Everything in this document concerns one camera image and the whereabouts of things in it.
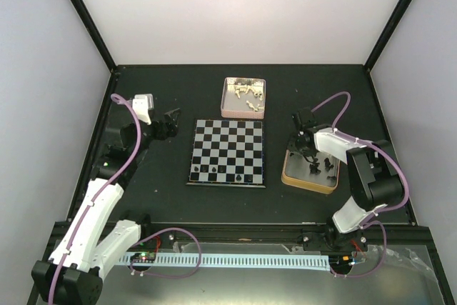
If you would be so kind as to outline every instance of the chessboard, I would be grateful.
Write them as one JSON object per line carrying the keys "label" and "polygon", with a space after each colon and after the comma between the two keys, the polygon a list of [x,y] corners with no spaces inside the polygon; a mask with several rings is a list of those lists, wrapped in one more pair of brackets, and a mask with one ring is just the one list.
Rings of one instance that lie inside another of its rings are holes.
{"label": "chessboard", "polygon": [[263,122],[196,121],[190,185],[265,187]]}

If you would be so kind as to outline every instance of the white linear rail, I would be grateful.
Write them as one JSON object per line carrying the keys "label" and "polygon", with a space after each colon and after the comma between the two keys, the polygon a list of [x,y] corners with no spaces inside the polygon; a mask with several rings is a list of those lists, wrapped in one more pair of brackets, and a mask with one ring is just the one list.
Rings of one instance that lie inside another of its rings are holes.
{"label": "white linear rail", "polygon": [[[116,265],[129,266],[132,255],[126,253]],[[198,254],[158,253],[154,263],[136,262],[134,266],[194,267],[198,259]],[[328,256],[319,255],[202,254],[200,267],[330,271]]]}

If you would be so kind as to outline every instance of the box of white chess pieces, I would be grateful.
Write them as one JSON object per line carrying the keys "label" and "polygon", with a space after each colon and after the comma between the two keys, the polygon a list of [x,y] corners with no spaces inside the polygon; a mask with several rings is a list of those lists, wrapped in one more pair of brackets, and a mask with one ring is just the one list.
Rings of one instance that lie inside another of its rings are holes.
{"label": "box of white chess pieces", "polygon": [[265,80],[226,78],[222,91],[222,117],[263,119],[265,116],[265,99]]}

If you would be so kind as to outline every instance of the gray wall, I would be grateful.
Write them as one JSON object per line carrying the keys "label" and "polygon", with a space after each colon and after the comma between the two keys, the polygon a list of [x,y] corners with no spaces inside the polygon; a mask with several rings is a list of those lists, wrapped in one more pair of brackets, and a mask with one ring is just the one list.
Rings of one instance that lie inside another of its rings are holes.
{"label": "gray wall", "polygon": [[420,224],[457,296],[457,0],[413,0],[373,70]]}
{"label": "gray wall", "polygon": [[0,304],[26,303],[108,77],[69,0],[0,0]]}

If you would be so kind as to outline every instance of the white wall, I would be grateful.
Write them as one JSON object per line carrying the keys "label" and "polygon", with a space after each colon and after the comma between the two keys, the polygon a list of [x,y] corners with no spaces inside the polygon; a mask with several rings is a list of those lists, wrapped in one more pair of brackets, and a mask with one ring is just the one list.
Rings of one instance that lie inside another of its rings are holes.
{"label": "white wall", "polygon": [[108,77],[69,0],[0,0],[0,304],[26,303]]}
{"label": "white wall", "polygon": [[84,0],[118,64],[362,64],[398,0]]}
{"label": "white wall", "polygon": [[413,0],[373,70],[376,90],[457,296],[457,3]]}

